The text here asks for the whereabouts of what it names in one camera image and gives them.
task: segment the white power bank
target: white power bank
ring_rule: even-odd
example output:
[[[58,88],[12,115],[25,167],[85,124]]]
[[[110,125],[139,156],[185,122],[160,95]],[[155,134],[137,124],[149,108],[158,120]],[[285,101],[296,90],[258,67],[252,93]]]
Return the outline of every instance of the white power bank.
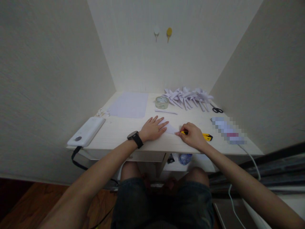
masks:
[[[88,146],[105,121],[106,119],[99,117],[89,118],[67,144],[70,146]]]

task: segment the denim shorts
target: denim shorts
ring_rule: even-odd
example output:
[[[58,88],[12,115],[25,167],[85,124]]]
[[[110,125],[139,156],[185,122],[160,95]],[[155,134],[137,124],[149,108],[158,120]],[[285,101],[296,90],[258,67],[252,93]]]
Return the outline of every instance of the denim shorts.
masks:
[[[214,226],[210,189],[186,181],[177,195],[148,195],[141,178],[130,178],[119,185],[111,228],[204,228]]]

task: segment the white desk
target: white desk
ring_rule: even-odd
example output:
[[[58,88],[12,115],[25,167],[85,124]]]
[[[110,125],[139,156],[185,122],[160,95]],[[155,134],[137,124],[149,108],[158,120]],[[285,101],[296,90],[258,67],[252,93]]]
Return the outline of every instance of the white desk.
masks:
[[[122,92],[116,92],[103,106],[104,111],[106,111],[121,94]],[[154,101],[155,98],[160,95],[161,94],[149,94],[146,107],[146,115],[142,119],[118,118],[115,116],[105,117],[104,115],[103,117],[106,119],[106,122],[93,138],[89,146],[84,148],[85,152],[93,158],[100,159],[105,154],[109,153],[110,150],[114,149],[123,141],[125,141],[126,137],[131,132],[135,130],[140,131],[144,123],[150,117],[158,115],[159,117],[164,117],[176,129],[180,129],[184,123],[194,123],[202,130],[203,133],[211,134],[213,136],[213,140],[209,142],[209,144],[211,144],[215,149],[222,152],[223,154],[246,154],[238,145],[229,145],[221,136],[221,134],[218,133],[218,130],[213,128],[210,118],[227,117],[225,113],[221,114],[213,112],[210,105],[208,105],[210,112],[202,112],[201,108],[196,107],[194,104],[192,104],[194,108],[188,111],[170,104],[166,110],[177,112],[178,115],[155,112]],[[263,155],[260,149],[250,139],[246,138],[246,140],[247,144],[243,145],[243,147],[247,150],[247,152],[252,155]],[[161,162],[159,170],[162,171],[170,153],[198,154],[199,152],[196,149],[186,145],[176,135],[165,133],[156,141],[146,142],[145,145],[142,146],[141,149],[136,150],[128,160]],[[212,164],[210,160],[203,160],[202,163],[209,164],[209,168]],[[170,170],[170,166],[166,165],[166,170]]]

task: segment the hand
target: hand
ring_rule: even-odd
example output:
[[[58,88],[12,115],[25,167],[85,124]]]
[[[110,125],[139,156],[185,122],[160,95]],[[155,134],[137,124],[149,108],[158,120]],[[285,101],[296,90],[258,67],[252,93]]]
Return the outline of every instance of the hand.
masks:
[[[181,131],[188,131],[188,135],[181,133]],[[182,141],[199,151],[203,151],[204,148],[209,146],[204,139],[201,130],[190,122],[183,124],[180,132],[176,132],[175,135],[179,136]]]
[[[166,126],[169,123],[169,121],[159,125],[159,123],[164,119],[164,117],[158,120],[157,118],[158,116],[154,118],[151,117],[142,127],[141,131],[139,132],[139,136],[142,142],[145,142],[147,140],[154,141],[158,139],[166,131],[166,127],[164,126]]]

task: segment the finger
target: finger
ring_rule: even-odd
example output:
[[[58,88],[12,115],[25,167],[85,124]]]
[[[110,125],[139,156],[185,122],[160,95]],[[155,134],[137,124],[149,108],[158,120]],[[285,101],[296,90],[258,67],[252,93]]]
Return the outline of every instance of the finger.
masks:
[[[191,122],[188,122],[187,124],[190,125],[190,126],[195,126],[195,124],[193,124]]]
[[[156,121],[156,124],[158,125],[163,119],[164,119],[164,117],[158,119],[158,120]]]
[[[151,122],[154,123],[157,120],[157,118],[158,116],[154,117]]]
[[[166,127],[162,128],[161,130],[159,130],[159,136],[161,136],[165,131],[166,131]]]
[[[152,117],[150,119],[148,119],[145,124],[149,123],[151,120],[152,120]]]
[[[180,132],[181,132],[181,131],[189,131],[189,129],[191,128],[191,126],[190,126],[188,123],[187,123],[187,124],[183,124],[183,126],[181,127]]]
[[[162,129],[163,127],[165,127],[168,123],[169,123],[169,121],[166,121],[166,122],[164,122],[164,123],[158,125],[159,130]]]
[[[175,135],[179,136],[183,141],[185,140],[186,138],[186,135],[181,133],[181,132],[176,132]]]

